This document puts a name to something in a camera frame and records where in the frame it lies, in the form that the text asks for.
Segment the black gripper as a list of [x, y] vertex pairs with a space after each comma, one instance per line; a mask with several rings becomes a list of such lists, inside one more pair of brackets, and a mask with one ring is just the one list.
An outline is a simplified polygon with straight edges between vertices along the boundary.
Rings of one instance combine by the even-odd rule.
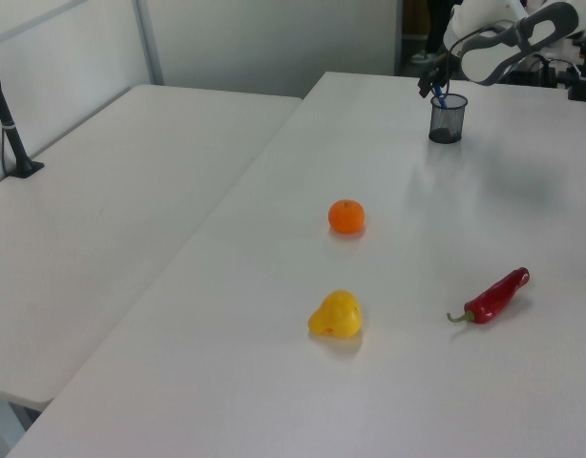
[[444, 81], [449, 80], [454, 71], [454, 56], [450, 52], [437, 54], [429, 63], [424, 76], [418, 80], [419, 95], [426, 98], [433, 91], [442, 94]]

